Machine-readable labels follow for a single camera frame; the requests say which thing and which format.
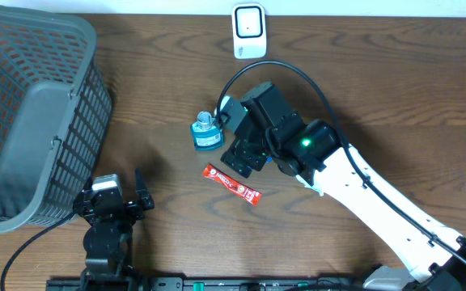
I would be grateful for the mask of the mint green wipes packet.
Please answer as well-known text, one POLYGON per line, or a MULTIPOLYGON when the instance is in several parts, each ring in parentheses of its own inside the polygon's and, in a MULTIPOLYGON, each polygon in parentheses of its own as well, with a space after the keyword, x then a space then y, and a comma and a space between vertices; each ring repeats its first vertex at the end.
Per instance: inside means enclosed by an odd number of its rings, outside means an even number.
POLYGON ((300 183, 302 183, 305 188, 308 188, 308 189, 311 189, 312 191, 317 192, 319 196, 324 195, 324 192, 318 183, 315 183, 314 185, 310 185, 306 180, 302 179, 300 176, 297 177, 297 180, 300 183))

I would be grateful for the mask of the red Nescafe stick sachet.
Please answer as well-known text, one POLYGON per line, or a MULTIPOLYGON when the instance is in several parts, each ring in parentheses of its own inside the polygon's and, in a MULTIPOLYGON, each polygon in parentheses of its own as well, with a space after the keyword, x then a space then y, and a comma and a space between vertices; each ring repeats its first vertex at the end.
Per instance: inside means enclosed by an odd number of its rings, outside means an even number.
POLYGON ((257 206, 262 197, 261 192, 258 192, 257 190, 254 190, 232 179, 229 175, 226 175, 211 164, 208 164, 205 167, 205 169, 202 172, 202 176, 207 179, 212 179, 217 183, 220 183, 228 191, 246 200, 252 206, 257 206))

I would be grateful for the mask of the teal mouthwash bottle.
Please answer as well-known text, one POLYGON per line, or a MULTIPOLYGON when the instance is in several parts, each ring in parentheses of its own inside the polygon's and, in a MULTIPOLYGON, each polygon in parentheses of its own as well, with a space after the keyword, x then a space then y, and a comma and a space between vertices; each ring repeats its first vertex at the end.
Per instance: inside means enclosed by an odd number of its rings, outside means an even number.
POLYGON ((195 150, 216 150, 224 145, 222 130, 215 125, 209 112, 199 112, 197 120, 190 125, 195 150))

